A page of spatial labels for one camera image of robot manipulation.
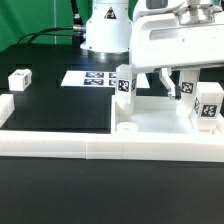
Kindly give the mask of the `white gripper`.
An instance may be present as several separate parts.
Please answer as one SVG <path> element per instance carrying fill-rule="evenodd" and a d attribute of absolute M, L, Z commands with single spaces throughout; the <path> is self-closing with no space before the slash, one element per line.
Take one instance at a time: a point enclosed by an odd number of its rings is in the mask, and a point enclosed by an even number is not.
<path fill-rule="evenodd" d="M 180 100 L 181 89 L 170 76 L 173 70 L 224 65 L 224 12 L 215 22 L 182 26 L 172 14 L 145 16 L 133 26 L 130 64 L 135 73 L 159 71 L 170 99 Z"/>

